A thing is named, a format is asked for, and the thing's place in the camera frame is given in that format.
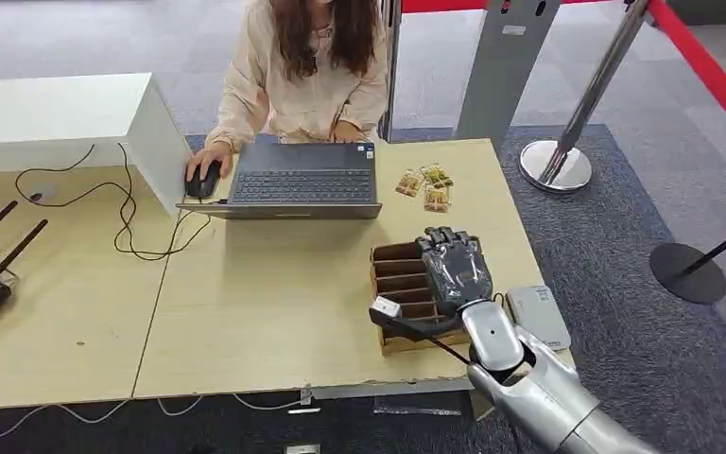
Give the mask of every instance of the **long brown hair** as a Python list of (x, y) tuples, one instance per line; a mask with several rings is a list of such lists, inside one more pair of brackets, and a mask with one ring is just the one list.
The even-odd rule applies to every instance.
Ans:
[[(285, 60), (288, 79), (316, 74), (316, 55), (310, 48), (312, 24), (307, 2), (310, 0), (269, 0), (274, 12), (274, 30), (280, 53)], [(333, 67), (343, 65), (363, 76), (374, 55), (378, 19), (376, 0), (334, 0), (330, 5), (335, 20), (330, 60)]]

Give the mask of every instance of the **wooden box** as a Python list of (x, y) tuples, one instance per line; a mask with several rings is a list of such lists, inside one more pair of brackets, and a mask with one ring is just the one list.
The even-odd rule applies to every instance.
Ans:
[[(372, 291), (374, 297), (382, 296), (402, 307), (402, 316), (417, 321), (438, 323), (447, 320), (439, 315), (433, 303), (432, 292), (426, 281), (426, 267), (422, 251), (416, 243), (390, 244), (372, 249)], [(380, 347), (383, 355), (405, 350), (438, 348), (429, 340), (414, 342), (393, 337), (386, 329), (379, 328)], [(448, 345), (468, 343), (469, 336), (462, 329), (438, 336)]]

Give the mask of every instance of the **wooden table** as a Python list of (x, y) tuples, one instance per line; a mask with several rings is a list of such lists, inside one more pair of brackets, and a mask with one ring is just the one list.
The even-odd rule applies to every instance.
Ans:
[[(134, 396), (468, 388), (461, 364), (438, 349), (381, 355), (368, 315), (369, 253), (449, 225), (481, 237), (496, 290), (541, 285), (491, 142), (381, 144), (376, 159), (378, 219), (216, 220), (212, 237), (172, 256)], [(406, 168), (433, 163), (455, 181), (448, 214), (394, 191)]]
[[(135, 247), (156, 251), (170, 240), (175, 219), (132, 172), (139, 204)], [(0, 173), (0, 210), (19, 200), (15, 177)], [(31, 174), (24, 184), (52, 183), (58, 190), (53, 202), (126, 178), (123, 167), (101, 167)], [(0, 310), (0, 407), (131, 397), (165, 262), (114, 250), (123, 198), (104, 188), (66, 208), (22, 201), (0, 224), (3, 258), (39, 220), (49, 220), (10, 267), (21, 279)]]

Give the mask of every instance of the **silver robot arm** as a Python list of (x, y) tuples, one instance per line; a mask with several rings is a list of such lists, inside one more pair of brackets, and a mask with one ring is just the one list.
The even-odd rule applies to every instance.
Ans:
[[(597, 408), (574, 369), (490, 301), (462, 310), (477, 359), (468, 366), (475, 389), (548, 452), (658, 453)], [(520, 365), (529, 373), (510, 377)]]
[[(658, 452), (597, 408), (599, 401), (574, 369), (543, 342), (513, 322), (491, 301), (493, 280), (479, 238), (449, 227), (429, 227), (416, 244), (442, 323), (401, 317), (398, 304), (378, 297), (372, 322), (413, 341), (434, 338), (461, 324), (472, 339), (469, 379), (494, 406), (547, 452), (638, 454)], [(529, 373), (515, 372), (523, 365)]]

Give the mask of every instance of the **white power bank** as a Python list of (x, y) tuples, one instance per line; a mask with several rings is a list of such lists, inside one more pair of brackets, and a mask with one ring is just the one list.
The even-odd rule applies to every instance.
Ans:
[(549, 287), (514, 288), (506, 296), (517, 324), (553, 350), (569, 348), (572, 338)]

